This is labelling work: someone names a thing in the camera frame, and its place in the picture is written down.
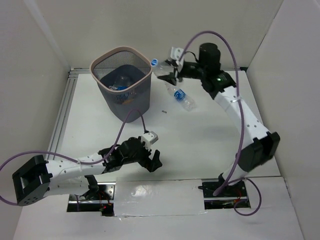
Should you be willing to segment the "clear bottle white cap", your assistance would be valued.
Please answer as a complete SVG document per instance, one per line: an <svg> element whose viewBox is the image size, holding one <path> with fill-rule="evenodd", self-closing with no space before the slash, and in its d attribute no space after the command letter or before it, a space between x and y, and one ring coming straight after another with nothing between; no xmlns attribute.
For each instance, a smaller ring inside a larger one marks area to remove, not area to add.
<svg viewBox="0 0 320 240"><path fill-rule="evenodd" d="M160 61L156 58L151 60L150 64L152 66L152 71L156 77L163 76L163 75L169 75L174 72L175 67L171 67L169 65L166 65L166 63L164 61Z"/></svg>

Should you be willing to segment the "green label water bottle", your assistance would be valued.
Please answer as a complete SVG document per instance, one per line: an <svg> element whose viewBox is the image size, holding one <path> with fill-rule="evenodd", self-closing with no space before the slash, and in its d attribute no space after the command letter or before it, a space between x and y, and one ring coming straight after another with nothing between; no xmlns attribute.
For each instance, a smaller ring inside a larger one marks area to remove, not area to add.
<svg viewBox="0 0 320 240"><path fill-rule="evenodd" d="M118 75L113 83L113 86L127 86L130 87L132 85L131 77L127 75Z"/></svg>

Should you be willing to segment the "blue label bottle blue cap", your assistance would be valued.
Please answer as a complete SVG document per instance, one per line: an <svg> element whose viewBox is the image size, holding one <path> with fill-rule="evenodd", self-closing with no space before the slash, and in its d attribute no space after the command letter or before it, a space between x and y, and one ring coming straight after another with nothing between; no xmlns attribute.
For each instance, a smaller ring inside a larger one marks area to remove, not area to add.
<svg viewBox="0 0 320 240"><path fill-rule="evenodd" d="M127 87L127 86L114 86L114 85L110 85L108 88L109 88L110 90L112 90L112 91L122 91L122 90L127 89L128 87Z"/></svg>

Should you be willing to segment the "small orange juice bottle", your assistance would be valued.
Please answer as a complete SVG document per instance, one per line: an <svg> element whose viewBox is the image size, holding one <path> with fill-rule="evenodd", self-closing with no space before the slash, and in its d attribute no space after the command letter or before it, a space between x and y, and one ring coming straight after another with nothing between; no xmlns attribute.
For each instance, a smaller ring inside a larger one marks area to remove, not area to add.
<svg viewBox="0 0 320 240"><path fill-rule="evenodd" d="M125 99L122 101L122 105L127 105L127 104L130 104L134 101L135 99L134 98L128 98L128 99Z"/></svg>

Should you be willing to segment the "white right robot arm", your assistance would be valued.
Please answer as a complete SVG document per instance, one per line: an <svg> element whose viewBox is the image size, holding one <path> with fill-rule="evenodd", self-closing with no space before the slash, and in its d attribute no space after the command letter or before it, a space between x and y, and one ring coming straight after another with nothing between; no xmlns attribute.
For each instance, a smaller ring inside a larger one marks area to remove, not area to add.
<svg viewBox="0 0 320 240"><path fill-rule="evenodd" d="M225 111L240 133L241 147L235 161L218 177L216 193L230 196L236 183L255 168L271 160L280 142L277 132L270 132L255 116L245 100L238 95L238 83L221 69L221 52L214 43L203 43L194 62L185 61L186 51L172 47L170 56L163 62L151 61L155 76L171 88L173 96L185 100L186 94L177 89L183 79L200 80L202 88Z"/></svg>

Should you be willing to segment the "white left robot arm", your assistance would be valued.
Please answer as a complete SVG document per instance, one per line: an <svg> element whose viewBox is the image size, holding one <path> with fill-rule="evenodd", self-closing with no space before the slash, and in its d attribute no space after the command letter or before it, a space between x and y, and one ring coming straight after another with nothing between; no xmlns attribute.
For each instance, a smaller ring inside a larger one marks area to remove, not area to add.
<svg viewBox="0 0 320 240"><path fill-rule="evenodd" d="M76 162L36 155L12 174L17 204L28 206L47 196L64 194L92 200L99 193L95 175L112 173L132 163L139 163L150 173L160 168L160 151L152 151L151 145L143 136L131 137L115 149L105 148Z"/></svg>

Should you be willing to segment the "grey mesh waste bin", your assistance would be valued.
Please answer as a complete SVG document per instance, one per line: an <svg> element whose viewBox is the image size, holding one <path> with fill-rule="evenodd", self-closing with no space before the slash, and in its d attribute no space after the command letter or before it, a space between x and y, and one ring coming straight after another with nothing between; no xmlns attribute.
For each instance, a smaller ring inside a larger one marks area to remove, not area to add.
<svg viewBox="0 0 320 240"><path fill-rule="evenodd" d="M141 114L148 111L151 98L152 66L150 61L136 49L128 46L116 47L94 60L90 74L111 112L124 121L129 111L137 109ZM110 90L118 75L129 76L132 85L125 90ZM134 99L130 104L122 104Z"/></svg>

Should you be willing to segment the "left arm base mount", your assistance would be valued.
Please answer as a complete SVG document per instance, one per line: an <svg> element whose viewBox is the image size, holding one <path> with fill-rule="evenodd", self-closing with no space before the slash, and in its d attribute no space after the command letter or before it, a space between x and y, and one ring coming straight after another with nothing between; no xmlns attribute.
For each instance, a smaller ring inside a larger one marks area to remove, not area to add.
<svg viewBox="0 0 320 240"><path fill-rule="evenodd" d="M67 213L100 213L104 217L114 217L115 182L98 182L99 190L93 196L70 194Z"/></svg>

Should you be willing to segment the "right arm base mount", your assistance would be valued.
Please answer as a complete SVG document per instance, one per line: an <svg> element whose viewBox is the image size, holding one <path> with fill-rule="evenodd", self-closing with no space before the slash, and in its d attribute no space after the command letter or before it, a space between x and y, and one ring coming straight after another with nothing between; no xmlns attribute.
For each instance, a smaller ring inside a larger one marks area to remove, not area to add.
<svg viewBox="0 0 320 240"><path fill-rule="evenodd" d="M250 201L246 185L243 180L233 185L227 185L218 195L213 195L214 191L220 187L220 179L203 180L198 186L202 191L205 210L250 208Z"/></svg>

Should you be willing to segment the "aluminium frame rail left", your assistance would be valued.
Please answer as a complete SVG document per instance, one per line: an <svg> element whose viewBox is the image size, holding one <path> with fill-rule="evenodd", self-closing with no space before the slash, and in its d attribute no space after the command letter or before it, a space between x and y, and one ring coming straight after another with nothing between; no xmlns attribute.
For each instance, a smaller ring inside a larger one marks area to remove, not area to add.
<svg viewBox="0 0 320 240"><path fill-rule="evenodd" d="M68 74L66 86L60 103L59 111L48 145L48 152L59 153L69 118L69 113L78 81L79 73L71 70Z"/></svg>

